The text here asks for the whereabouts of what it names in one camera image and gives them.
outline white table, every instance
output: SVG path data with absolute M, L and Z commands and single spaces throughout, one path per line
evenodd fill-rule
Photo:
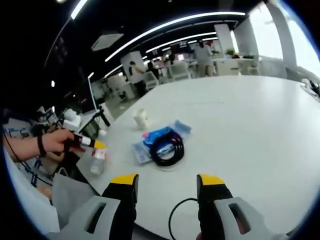
M 133 111 L 145 108 L 151 130 L 178 119 L 192 127 L 185 156 L 176 171 L 153 162 L 139 166 L 131 143 L 140 139 Z M 78 168 L 102 194 L 110 180 L 138 173 L 136 223 L 171 239 L 168 218 L 183 199 L 197 196 L 196 175 L 222 178 L 265 217 L 274 232 L 295 228 L 320 186 L 320 103 L 300 84 L 265 76 L 218 76 L 157 86 L 109 128 L 110 165 L 92 177 L 83 157 Z M 198 204 L 186 202 L 172 218 L 176 239 L 195 240 L 200 232 Z

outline hand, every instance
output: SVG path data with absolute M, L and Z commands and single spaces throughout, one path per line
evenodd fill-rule
M 67 129 L 59 129 L 52 133 L 42 136 L 43 148 L 46 152 L 63 152 L 65 149 L 64 141 L 74 140 L 75 136 Z M 70 151 L 84 151 L 82 148 L 70 148 Z

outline black ceiling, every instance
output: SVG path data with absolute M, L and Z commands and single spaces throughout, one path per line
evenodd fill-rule
M 14 16 L 7 19 L 10 22 L 9 34 L 7 35 L 10 36 L 7 38 L 7 46 L 10 51 L 8 62 L 10 72 L 14 73 L 12 78 L 15 79 L 15 81 L 9 81 L 8 88 L 14 89 L 17 92 L 17 98 L 23 99 L 25 105 L 45 105 L 45 102 L 48 101 L 52 104 L 57 96 L 63 96 L 66 92 L 73 91 L 80 86 L 80 84 L 75 85 L 75 82 L 67 77 L 54 76 L 56 87 L 52 88 L 53 73 L 59 73 L 60 70 L 49 68 L 50 71 L 44 71 L 49 50 L 78 1 L 67 0 L 63 4 L 59 4 L 55 0 L 20 1 L 18 8 L 16 4 L 8 8 L 8 11 Z M 155 26 L 200 13 L 217 11 L 248 13 L 259 2 L 261 1 L 197 0 L 198 6 L 191 6 L 185 0 L 172 0 L 171 2 L 168 0 L 88 0 L 76 19 L 69 21 L 62 34 L 72 36 L 71 45 L 76 56 L 73 58 L 76 60 L 74 61 L 75 65 L 82 67 L 85 77 L 94 72 L 91 80 L 95 81 L 117 67 L 120 64 L 120 58 L 130 49 L 141 51 L 143 55 L 149 48 L 171 40 L 198 33 L 214 32 L 214 23 L 186 27 L 154 37 L 161 33 L 200 22 L 217 20 L 241 22 L 246 17 L 208 16 L 176 23 L 145 36 L 121 51 L 110 61 L 105 62 L 105 59 L 123 44 Z M 228 24 L 231 29 L 235 26 L 235 22 Z M 111 47 L 93 52 L 91 46 L 101 34 L 108 32 L 118 32 L 124 36 Z

